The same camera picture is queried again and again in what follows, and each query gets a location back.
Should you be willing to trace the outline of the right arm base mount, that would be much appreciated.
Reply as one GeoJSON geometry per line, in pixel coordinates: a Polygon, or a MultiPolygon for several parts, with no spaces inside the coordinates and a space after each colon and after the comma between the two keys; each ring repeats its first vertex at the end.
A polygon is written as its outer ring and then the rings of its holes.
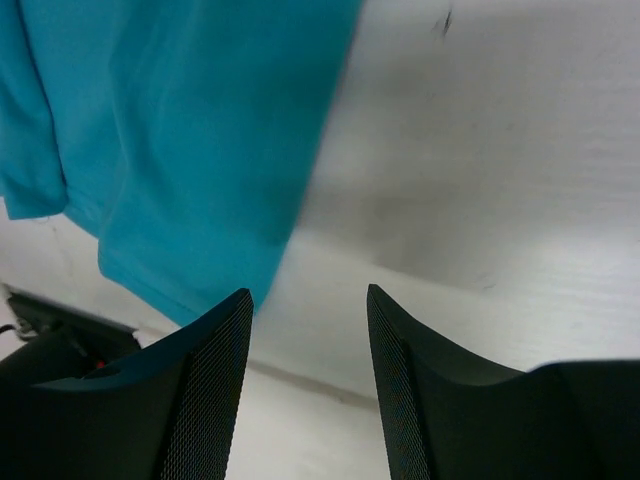
{"type": "Polygon", "coordinates": [[[12,331],[26,345],[48,343],[71,351],[85,373],[141,349],[134,328],[46,297],[11,289],[6,303],[15,321],[2,332],[12,331]]]}

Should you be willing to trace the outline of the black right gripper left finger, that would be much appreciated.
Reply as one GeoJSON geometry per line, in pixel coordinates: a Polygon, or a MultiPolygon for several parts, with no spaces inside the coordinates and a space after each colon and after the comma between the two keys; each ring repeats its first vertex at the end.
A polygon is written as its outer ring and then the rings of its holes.
{"type": "Polygon", "coordinates": [[[191,324],[83,376],[21,352],[1,373],[5,479],[222,479],[248,359],[240,289],[191,324]]]}

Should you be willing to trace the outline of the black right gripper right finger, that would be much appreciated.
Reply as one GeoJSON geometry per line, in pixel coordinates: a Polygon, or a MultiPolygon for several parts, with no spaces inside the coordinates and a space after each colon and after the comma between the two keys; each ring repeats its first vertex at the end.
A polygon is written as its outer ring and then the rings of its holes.
{"type": "Polygon", "coordinates": [[[367,320],[392,478],[638,477],[637,361],[514,370],[417,321],[377,285],[367,320]]]}

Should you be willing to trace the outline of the teal t shirt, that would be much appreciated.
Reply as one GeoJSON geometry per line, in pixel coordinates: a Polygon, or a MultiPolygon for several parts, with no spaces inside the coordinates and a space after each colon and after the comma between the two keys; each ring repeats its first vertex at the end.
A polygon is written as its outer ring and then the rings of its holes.
{"type": "Polygon", "coordinates": [[[1,195],[62,214],[179,325],[261,304],[301,209],[357,1],[5,1],[1,195]]]}

